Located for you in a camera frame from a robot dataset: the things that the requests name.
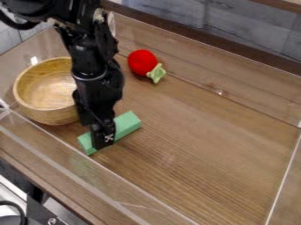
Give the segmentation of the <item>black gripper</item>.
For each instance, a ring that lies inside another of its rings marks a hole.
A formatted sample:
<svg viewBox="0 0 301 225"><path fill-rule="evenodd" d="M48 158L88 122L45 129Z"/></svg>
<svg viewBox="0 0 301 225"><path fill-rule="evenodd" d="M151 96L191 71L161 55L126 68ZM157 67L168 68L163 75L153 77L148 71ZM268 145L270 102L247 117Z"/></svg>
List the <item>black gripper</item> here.
<svg viewBox="0 0 301 225"><path fill-rule="evenodd" d="M113 106L121 99L124 78L118 69L97 73L72 70L76 90L72 92L81 125L90 126L92 147L98 150L112 145L114 137Z"/></svg>

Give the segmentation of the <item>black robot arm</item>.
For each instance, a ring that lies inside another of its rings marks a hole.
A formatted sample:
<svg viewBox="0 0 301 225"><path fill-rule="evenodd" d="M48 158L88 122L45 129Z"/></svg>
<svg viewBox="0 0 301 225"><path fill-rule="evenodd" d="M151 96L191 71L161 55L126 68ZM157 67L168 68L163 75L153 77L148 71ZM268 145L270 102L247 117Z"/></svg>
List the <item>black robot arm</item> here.
<svg viewBox="0 0 301 225"><path fill-rule="evenodd" d="M108 147L116 133L113 106L121 99L124 77L114 60L118 41L110 34L101 0L0 0L0 6L0 22L13 29L27 30L54 21L72 60L72 100L80 122L89 128L93 148Z"/></svg>

